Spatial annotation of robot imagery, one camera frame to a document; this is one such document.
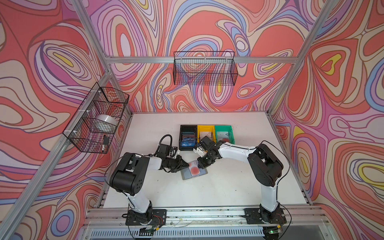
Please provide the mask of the card in green bin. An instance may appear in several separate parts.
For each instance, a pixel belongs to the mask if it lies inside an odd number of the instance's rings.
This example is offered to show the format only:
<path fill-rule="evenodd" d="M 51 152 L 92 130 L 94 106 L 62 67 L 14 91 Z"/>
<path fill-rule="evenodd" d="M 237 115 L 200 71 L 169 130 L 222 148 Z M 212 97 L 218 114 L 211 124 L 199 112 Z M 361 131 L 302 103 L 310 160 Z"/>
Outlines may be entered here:
<path fill-rule="evenodd" d="M 230 142 L 230 133 L 226 131 L 216 132 L 217 141 Z"/>

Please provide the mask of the green plastic bin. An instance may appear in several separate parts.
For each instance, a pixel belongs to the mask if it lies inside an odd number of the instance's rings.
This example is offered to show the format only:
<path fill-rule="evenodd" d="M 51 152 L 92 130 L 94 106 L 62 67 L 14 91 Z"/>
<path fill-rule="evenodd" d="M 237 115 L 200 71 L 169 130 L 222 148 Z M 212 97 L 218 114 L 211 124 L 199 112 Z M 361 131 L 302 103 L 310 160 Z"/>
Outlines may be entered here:
<path fill-rule="evenodd" d="M 235 144 L 235 137 L 233 128 L 230 125 L 216 125 L 215 126 L 216 140 Z"/>

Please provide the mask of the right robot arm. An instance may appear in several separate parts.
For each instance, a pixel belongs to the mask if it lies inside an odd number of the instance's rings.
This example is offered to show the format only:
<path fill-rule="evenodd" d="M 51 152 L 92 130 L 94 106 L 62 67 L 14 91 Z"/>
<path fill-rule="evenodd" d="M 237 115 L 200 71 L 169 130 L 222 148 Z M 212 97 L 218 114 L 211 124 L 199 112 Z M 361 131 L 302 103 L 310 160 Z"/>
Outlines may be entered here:
<path fill-rule="evenodd" d="M 198 166 L 205 169 L 218 159 L 232 159 L 250 164 L 257 181 L 262 185 L 261 208 L 269 214 L 280 207 L 277 194 L 277 181 L 282 176 L 284 165 L 265 144 L 256 147 L 245 147 L 224 141 L 213 142 L 208 137 L 199 141 L 196 152 Z"/>

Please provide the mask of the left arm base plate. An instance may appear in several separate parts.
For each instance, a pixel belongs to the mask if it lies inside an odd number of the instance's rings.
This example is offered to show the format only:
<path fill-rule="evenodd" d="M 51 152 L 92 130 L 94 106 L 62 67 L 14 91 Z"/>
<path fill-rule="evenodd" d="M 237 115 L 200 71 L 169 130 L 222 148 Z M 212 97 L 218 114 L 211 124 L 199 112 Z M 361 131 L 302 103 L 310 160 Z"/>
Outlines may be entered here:
<path fill-rule="evenodd" d="M 167 210 L 154 209 L 141 214 L 133 210 L 128 210 L 122 217 L 126 219 L 126 226 L 162 226 L 166 223 Z"/>

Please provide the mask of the grey card holder wallet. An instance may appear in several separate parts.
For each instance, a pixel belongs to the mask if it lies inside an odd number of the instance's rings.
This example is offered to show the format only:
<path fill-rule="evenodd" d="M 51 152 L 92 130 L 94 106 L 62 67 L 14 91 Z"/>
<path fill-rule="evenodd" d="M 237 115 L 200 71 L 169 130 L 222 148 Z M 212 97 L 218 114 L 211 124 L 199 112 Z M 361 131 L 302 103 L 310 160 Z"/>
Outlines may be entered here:
<path fill-rule="evenodd" d="M 181 176 L 183 180 L 189 180 L 206 175 L 208 171 L 199 167 L 198 160 L 189 163 L 189 167 L 181 170 Z"/>

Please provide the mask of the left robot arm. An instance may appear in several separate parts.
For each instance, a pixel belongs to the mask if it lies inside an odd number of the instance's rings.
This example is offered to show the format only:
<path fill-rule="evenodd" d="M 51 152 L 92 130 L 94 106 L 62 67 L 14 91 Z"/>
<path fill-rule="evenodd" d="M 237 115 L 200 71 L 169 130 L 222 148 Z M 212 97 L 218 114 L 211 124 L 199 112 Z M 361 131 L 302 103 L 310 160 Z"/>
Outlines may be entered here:
<path fill-rule="evenodd" d="M 133 211 L 139 214 L 149 212 L 151 201 L 140 193 L 148 170 L 169 170 L 177 173 L 189 168 L 182 156 L 175 158 L 159 158 L 155 156 L 125 153 L 113 171 L 109 186 L 118 193 L 124 193 L 133 207 Z"/>

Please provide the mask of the black plastic bin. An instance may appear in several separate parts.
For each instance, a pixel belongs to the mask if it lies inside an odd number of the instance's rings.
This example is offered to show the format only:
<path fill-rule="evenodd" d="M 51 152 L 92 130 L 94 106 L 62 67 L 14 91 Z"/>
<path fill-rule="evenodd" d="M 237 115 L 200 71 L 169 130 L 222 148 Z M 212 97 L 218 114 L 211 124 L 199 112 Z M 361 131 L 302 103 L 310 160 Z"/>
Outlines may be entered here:
<path fill-rule="evenodd" d="M 181 125 L 179 133 L 180 151 L 193 151 L 198 141 L 197 125 Z"/>

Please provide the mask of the blue VIP card in bin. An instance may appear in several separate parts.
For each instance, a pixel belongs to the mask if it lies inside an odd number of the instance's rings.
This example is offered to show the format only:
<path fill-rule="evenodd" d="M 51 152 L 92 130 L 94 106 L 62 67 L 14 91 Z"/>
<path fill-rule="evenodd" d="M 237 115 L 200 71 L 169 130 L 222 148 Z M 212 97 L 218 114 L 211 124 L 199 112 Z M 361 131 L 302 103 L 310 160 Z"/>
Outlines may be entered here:
<path fill-rule="evenodd" d="M 185 133 L 182 134 L 181 147 L 190 148 L 196 145 L 196 137 L 194 134 Z"/>

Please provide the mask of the yellow plastic bin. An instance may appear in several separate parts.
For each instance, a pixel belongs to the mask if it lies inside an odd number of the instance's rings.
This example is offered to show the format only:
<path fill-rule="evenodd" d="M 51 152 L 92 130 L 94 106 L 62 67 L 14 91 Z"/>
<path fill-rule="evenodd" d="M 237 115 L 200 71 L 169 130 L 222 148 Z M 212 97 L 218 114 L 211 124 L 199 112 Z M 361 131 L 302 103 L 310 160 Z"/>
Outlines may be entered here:
<path fill-rule="evenodd" d="M 211 141 L 216 142 L 214 125 L 198 125 L 198 139 L 201 140 L 204 137 L 208 137 Z"/>

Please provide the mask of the silver tape roll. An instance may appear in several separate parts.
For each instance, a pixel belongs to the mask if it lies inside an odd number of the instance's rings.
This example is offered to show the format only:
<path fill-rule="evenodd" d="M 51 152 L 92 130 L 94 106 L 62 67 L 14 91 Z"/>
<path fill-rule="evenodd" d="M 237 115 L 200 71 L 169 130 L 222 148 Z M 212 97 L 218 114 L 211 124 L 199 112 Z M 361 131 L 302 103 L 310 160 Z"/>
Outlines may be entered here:
<path fill-rule="evenodd" d="M 96 117 L 96 119 L 100 120 L 100 121 L 102 121 L 104 123 L 113 125 L 113 126 L 117 126 L 118 125 L 117 120 L 114 117 L 110 116 L 110 115 L 101 114 L 101 115 L 98 115 Z"/>

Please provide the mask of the white card with red circle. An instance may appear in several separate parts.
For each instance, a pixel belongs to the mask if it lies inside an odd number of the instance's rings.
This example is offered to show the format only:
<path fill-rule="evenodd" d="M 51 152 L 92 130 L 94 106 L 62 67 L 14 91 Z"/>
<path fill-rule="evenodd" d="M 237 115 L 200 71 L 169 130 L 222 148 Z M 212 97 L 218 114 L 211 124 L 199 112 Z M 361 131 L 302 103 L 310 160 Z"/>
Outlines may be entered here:
<path fill-rule="evenodd" d="M 189 165 L 189 170 L 192 177 L 196 177 L 201 173 L 200 168 L 198 166 L 198 161 L 190 162 Z"/>

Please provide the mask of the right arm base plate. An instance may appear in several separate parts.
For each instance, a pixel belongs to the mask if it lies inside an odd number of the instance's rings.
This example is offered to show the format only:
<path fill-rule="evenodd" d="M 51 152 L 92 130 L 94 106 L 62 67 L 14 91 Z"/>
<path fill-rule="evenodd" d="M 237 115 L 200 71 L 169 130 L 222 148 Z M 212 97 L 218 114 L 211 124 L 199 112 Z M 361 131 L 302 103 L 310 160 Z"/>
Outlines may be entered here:
<path fill-rule="evenodd" d="M 287 223 L 284 211 L 278 206 L 273 212 L 269 212 L 263 207 L 260 208 L 245 208 L 244 214 L 241 217 L 245 218 L 247 224 L 272 224 L 284 225 Z"/>

